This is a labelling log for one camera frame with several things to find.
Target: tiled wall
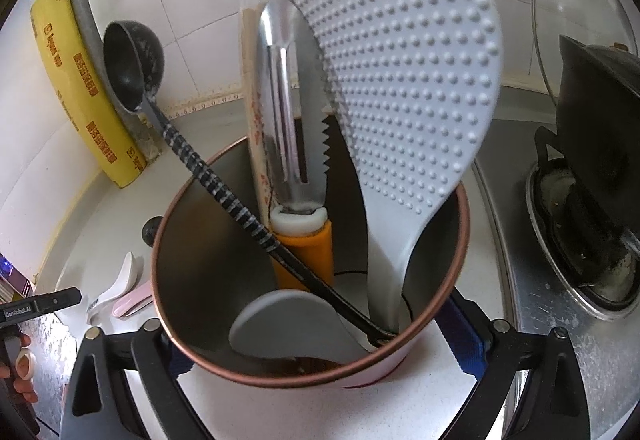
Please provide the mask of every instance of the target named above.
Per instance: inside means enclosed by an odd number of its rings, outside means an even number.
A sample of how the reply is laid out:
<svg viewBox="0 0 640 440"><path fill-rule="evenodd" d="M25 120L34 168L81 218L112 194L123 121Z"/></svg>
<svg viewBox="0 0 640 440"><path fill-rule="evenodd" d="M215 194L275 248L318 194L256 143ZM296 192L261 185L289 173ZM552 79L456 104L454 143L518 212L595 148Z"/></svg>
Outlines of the tiled wall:
<svg viewBox="0 0 640 440"><path fill-rule="evenodd" d="M540 83L530 0L494 0L504 33L505 79ZM640 14L621 0L636 35ZM19 0L0 31L0 250L36 273L47 243L96 165L66 121ZM199 102L239 83L239 0L90 0L98 28L116 19L151 26L166 54L159 100L165 108Z"/></svg>

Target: hand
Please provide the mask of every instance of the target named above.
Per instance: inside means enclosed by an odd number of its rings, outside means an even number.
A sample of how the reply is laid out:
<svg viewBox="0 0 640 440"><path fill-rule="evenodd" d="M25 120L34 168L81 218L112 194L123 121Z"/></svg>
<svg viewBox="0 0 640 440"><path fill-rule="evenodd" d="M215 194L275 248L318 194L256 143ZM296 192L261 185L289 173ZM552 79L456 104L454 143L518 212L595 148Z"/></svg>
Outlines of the hand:
<svg viewBox="0 0 640 440"><path fill-rule="evenodd" d="M29 346L31 339L29 336L22 334L20 336L20 343L22 347ZM29 369L28 360L23 359L23 361L24 362L19 362L15 367L19 375L20 373L26 374ZM4 364L0 364L0 378L9 378L10 376L11 372L9 368ZM27 402L35 404L38 401L38 395L33 391L33 382L31 380L22 380L21 378L14 380L14 388L18 393L22 393L22 396Z"/></svg>

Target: stove burner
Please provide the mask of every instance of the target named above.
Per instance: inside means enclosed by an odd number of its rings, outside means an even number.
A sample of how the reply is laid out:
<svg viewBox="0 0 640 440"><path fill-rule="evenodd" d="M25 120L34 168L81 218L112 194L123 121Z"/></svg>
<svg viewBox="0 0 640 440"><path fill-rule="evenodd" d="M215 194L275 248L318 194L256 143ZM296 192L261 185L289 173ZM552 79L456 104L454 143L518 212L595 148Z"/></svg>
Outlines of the stove burner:
<svg viewBox="0 0 640 440"><path fill-rule="evenodd" d="M534 230L554 271L585 309L606 320L622 317L638 304L639 262L566 160L548 159L546 146L556 144L551 131L539 128L538 165L527 179Z"/></svg>

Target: orange peeler handle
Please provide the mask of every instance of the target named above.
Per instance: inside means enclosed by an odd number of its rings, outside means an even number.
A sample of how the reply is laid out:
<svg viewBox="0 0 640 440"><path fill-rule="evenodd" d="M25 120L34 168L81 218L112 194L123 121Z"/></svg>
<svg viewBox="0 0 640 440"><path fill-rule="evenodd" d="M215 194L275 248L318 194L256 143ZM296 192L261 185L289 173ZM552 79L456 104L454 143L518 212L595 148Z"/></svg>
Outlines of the orange peeler handle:
<svg viewBox="0 0 640 440"><path fill-rule="evenodd" d="M312 235L291 237L274 234L291 253L308 266L328 285L334 283L334 245L332 242L331 222L327 220L322 229ZM273 261L273 267L281 289L309 291L300 281L284 270L282 265Z"/></svg>

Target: pink utensil handle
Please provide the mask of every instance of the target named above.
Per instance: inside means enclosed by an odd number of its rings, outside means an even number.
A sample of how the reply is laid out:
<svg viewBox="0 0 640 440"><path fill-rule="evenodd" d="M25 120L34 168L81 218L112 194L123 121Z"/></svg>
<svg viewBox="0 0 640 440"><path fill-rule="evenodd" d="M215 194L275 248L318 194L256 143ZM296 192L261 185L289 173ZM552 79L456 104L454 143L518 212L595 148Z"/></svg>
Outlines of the pink utensil handle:
<svg viewBox="0 0 640 440"><path fill-rule="evenodd" d="M151 281L147 281L146 283L140 285L135 290L132 290L127 295L114 302L113 310L111 310L111 315L113 315L114 317L122 317L134 306L142 303L144 299L148 299L152 296L153 292L151 291Z"/></svg>

